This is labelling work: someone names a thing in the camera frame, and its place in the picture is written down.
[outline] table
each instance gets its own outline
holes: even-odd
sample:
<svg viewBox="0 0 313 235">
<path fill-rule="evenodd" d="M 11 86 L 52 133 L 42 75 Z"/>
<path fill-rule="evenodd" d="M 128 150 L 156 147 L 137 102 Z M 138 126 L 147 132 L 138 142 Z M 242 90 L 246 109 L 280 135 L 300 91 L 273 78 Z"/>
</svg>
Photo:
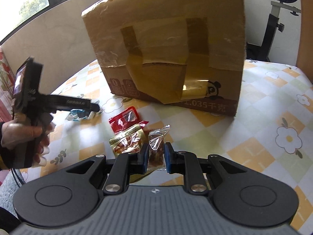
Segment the table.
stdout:
<svg viewBox="0 0 313 235">
<path fill-rule="evenodd" d="M 134 106 L 148 129 L 170 124 L 166 141 L 176 151 L 200 158 L 219 154 L 290 185 L 299 209 L 292 226 L 302 234 L 313 231 L 313 86 L 294 66 L 247 60 L 236 117 L 115 96 L 94 61 L 57 88 L 54 94 L 96 98 L 104 112 L 90 121 L 65 121 L 54 115 L 50 153 L 45 167 L 22 170 L 25 180 L 55 172 L 96 154 L 114 158 L 108 140 L 108 119 Z M 183 184 L 179 174 L 153 172 L 135 184 Z"/>
</svg>

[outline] window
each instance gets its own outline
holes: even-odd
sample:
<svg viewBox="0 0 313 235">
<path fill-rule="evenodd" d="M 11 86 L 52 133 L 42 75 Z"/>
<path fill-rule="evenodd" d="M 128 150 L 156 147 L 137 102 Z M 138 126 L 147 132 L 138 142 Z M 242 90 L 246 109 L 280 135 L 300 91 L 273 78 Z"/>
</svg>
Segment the window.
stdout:
<svg viewBox="0 0 313 235">
<path fill-rule="evenodd" d="M 49 6 L 48 0 L 0 0 L 0 40 L 25 20 Z"/>
</svg>

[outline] curtain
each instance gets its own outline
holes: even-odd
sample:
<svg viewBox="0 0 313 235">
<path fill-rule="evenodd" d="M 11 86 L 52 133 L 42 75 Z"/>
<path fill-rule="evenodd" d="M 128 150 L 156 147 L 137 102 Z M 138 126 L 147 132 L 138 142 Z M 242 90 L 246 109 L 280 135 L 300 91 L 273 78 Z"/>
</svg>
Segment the curtain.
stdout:
<svg viewBox="0 0 313 235">
<path fill-rule="evenodd" d="M 14 88 L 14 74 L 5 59 L 0 46 L 0 121 L 12 119 L 12 96 Z"/>
</svg>

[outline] gray plush fabric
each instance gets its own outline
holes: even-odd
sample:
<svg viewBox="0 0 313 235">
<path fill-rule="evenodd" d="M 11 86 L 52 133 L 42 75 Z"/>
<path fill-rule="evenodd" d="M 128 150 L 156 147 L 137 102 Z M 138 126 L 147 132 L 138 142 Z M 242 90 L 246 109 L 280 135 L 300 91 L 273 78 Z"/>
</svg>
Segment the gray plush fabric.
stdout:
<svg viewBox="0 0 313 235">
<path fill-rule="evenodd" d="M 21 172 L 18 169 L 16 170 L 16 173 L 22 179 L 22 181 L 24 181 L 21 175 Z M 16 217 L 17 215 L 13 208 L 13 196 L 14 196 L 14 193 L 17 191 L 17 189 L 18 189 L 18 186 L 16 185 L 12 172 L 10 171 L 10 173 L 5 178 L 3 184 L 0 186 L 0 207 L 6 209 L 7 211 L 12 213 Z"/>
</svg>

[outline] metal pin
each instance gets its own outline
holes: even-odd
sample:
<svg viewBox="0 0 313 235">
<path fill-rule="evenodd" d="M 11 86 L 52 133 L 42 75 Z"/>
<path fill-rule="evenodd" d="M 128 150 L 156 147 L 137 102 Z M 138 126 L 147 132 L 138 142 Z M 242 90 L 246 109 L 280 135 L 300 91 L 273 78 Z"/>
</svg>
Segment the metal pin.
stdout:
<svg viewBox="0 0 313 235">
<path fill-rule="evenodd" d="M 194 184 L 191 186 L 191 190 L 196 192 L 196 193 L 202 193 L 206 190 L 207 188 L 202 185 L 202 184 Z"/>
<path fill-rule="evenodd" d="M 121 187 L 118 185 L 118 184 L 115 184 L 115 183 L 112 183 L 112 184 L 108 184 L 105 189 L 108 191 L 108 192 L 111 192 L 111 193 L 116 193 L 119 191 Z"/>
</svg>

